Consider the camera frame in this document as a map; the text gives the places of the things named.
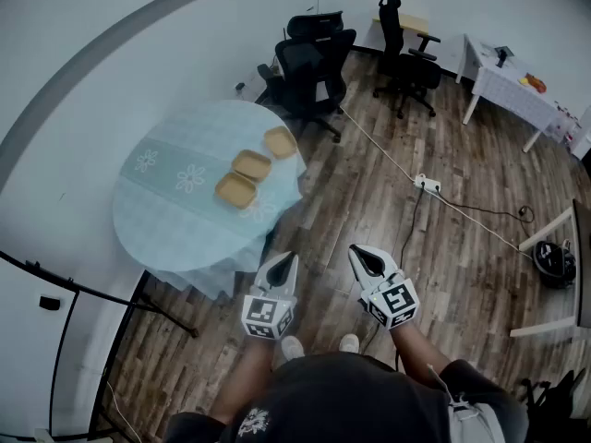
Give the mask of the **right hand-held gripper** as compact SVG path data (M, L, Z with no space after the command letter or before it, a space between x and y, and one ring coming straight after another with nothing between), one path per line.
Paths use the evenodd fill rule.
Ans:
M401 270L397 271L393 258L386 251L369 245L350 245L348 257L356 280L364 290L362 305L380 325L394 329L416 316L419 299L415 287Z

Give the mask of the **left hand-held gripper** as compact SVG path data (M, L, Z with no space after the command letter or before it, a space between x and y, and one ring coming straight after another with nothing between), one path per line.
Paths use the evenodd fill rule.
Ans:
M244 297L241 322L250 337L280 340L294 319L298 255L288 251L267 260Z

